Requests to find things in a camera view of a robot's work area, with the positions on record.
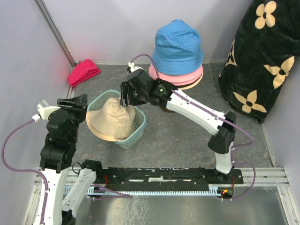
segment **white wall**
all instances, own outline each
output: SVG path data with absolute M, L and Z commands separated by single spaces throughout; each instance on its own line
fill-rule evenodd
M 56 104 L 68 90 L 70 66 L 32 0 L 0 3 L 0 144 L 37 113 L 37 101 Z M 38 168 L 46 123 L 30 124 L 7 143 L 7 162 Z M 11 172 L 0 163 L 0 224 L 22 224 L 34 174 Z
M 283 166 L 300 209 L 300 61 L 286 79 L 263 125 L 276 166 Z
M 75 61 L 128 62 L 138 54 L 152 54 L 156 31 L 174 19 L 198 30 L 205 59 L 223 60 L 252 0 L 44 2 Z

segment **folded red towel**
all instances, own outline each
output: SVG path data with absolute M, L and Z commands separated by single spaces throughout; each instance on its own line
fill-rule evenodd
M 101 70 L 92 62 L 92 60 L 85 60 L 79 62 L 71 74 L 67 77 L 71 87 L 76 87 L 78 84 L 100 74 Z

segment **black blanket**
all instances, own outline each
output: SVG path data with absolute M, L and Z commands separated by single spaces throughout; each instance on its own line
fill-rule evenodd
M 300 56 L 300 0 L 254 0 L 218 84 L 233 109 L 264 121 Z

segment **light green plastic basket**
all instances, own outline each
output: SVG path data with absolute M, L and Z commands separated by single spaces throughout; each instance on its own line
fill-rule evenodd
M 88 105 L 88 111 L 100 110 L 109 98 L 118 98 L 120 96 L 121 94 L 116 90 L 107 90 L 96 97 Z M 133 121 L 135 132 L 127 139 L 114 143 L 116 143 L 123 149 L 131 148 L 143 136 L 147 121 L 148 119 L 146 114 L 142 110 L 135 107 L 135 119 Z

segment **black wire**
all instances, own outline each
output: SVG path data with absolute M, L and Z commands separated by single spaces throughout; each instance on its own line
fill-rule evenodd
M 75 172 L 75 171 L 74 171 L 74 165 L 75 165 L 76 163 L 80 166 L 79 172 Z M 81 164 L 78 163 L 78 162 L 76 162 L 76 163 L 74 163 L 74 164 L 72 165 L 72 170 L 73 170 L 73 172 L 74 172 L 75 174 L 79 175 L 79 173 L 80 173 L 80 171 L 81 171 Z

